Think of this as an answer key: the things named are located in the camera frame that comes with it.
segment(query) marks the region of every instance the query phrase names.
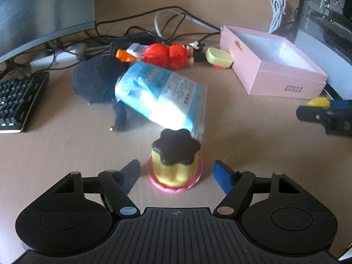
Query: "silver screw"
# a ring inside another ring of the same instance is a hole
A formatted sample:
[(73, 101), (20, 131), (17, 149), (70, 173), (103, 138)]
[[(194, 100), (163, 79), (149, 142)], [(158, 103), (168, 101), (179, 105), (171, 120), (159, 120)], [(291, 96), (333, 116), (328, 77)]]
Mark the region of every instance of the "silver screw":
[(229, 206), (220, 206), (216, 211), (222, 215), (230, 215), (235, 212), (233, 208)]
[(345, 121), (345, 130), (346, 131), (351, 130), (351, 125), (347, 121)]
[(131, 206), (125, 206), (120, 209), (120, 213), (123, 215), (133, 215), (137, 212), (137, 209)]

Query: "brown flower-shaped top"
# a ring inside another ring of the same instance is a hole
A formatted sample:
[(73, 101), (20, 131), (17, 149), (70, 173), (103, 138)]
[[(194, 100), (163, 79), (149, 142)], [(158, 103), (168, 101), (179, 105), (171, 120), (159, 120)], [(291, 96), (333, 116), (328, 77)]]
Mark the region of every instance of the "brown flower-shaped top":
[(177, 163), (191, 165), (200, 146), (187, 129), (178, 131), (164, 129), (160, 133), (160, 138), (153, 142), (152, 149), (160, 155), (161, 162), (166, 166)]

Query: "power strip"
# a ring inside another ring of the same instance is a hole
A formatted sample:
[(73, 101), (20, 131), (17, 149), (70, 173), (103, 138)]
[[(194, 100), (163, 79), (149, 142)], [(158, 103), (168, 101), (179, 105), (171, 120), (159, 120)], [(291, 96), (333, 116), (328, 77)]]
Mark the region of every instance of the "power strip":
[(73, 45), (67, 48), (67, 51), (57, 51), (55, 53), (55, 60), (52, 62), (54, 58), (54, 54), (45, 55), (45, 53), (39, 54), (36, 58), (34, 58), (31, 62), (31, 70), (36, 71), (39, 69), (48, 68), (51, 64), (52, 67), (55, 67), (58, 64), (67, 63), (67, 65), (78, 62), (77, 55), (82, 53), (87, 48), (87, 45), (84, 43), (79, 43), (77, 45)]

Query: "blue and white packaging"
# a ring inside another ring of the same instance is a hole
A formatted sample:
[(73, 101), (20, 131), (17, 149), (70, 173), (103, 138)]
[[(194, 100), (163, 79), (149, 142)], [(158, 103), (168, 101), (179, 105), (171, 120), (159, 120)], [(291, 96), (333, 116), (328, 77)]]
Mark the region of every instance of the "blue and white packaging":
[(207, 88), (170, 70), (138, 61), (115, 86), (115, 96), (149, 120), (185, 128), (201, 141)]

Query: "black plush toy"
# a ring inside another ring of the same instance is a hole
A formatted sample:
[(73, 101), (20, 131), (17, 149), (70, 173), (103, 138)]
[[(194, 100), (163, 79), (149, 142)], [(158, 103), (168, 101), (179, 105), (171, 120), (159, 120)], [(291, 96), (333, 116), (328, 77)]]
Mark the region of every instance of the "black plush toy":
[(114, 55), (110, 46), (109, 54), (95, 56), (80, 55), (79, 63), (72, 74), (73, 90), (75, 94), (92, 103), (113, 104), (116, 119), (111, 130), (122, 131), (126, 125), (127, 112), (122, 101), (115, 98), (115, 85), (118, 78), (128, 69), (129, 64), (121, 62)]

